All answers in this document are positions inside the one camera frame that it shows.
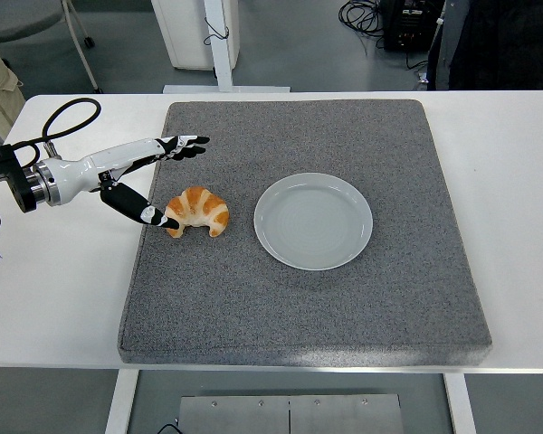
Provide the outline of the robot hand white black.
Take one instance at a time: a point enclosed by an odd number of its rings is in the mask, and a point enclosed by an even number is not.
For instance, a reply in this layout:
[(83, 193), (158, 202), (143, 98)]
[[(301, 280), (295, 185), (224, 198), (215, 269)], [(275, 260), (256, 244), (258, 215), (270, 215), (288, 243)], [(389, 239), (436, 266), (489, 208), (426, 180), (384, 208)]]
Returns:
[(115, 211), (141, 224), (177, 229), (179, 223), (168, 218), (147, 198), (121, 183), (121, 176), (157, 161), (193, 158), (204, 153), (208, 137), (175, 136), (141, 139), (85, 156), (77, 161), (51, 158), (44, 162), (49, 173), (47, 203), (69, 203), (80, 192), (98, 192), (101, 200)]

